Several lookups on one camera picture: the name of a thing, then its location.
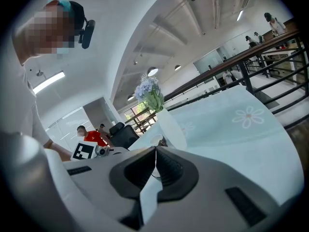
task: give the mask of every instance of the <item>chair headrest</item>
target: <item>chair headrest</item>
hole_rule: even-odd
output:
[[[125,127],[124,123],[117,123],[113,127],[110,128],[110,134],[113,136],[115,135],[118,131],[120,131],[123,127]]]

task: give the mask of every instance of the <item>white vase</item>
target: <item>white vase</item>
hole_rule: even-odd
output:
[[[161,112],[156,114],[156,117],[164,135],[174,147],[176,149],[185,150],[187,148],[187,141],[183,131],[168,110],[163,108]]]

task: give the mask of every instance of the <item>chair backrest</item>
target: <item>chair backrest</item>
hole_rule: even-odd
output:
[[[128,149],[140,137],[135,133],[130,125],[120,129],[116,134],[112,135],[111,142],[116,147],[123,147]]]
[[[121,130],[123,127],[125,127],[124,123],[117,123],[113,127],[110,128],[110,134],[113,136],[115,135],[119,130]]]

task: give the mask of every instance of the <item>red shirt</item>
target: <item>red shirt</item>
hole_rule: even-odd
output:
[[[100,138],[100,135],[101,133],[96,130],[89,131],[88,135],[84,137],[84,141],[97,142],[99,146],[106,146],[106,143]]]

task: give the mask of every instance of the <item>white flower print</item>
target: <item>white flower print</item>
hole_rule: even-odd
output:
[[[253,107],[248,106],[246,111],[237,110],[235,113],[238,116],[233,118],[232,122],[234,123],[242,122],[242,127],[244,129],[248,129],[251,126],[252,122],[256,124],[264,123],[264,119],[259,117],[259,115],[261,115],[263,112],[264,112],[263,109],[257,109],[253,111]]]
[[[192,131],[192,130],[195,129],[195,126],[192,125],[192,122],[188,122],[186,124],[181,124],[180,127],[181,127],[185,137],[188,136],[189,131]]]

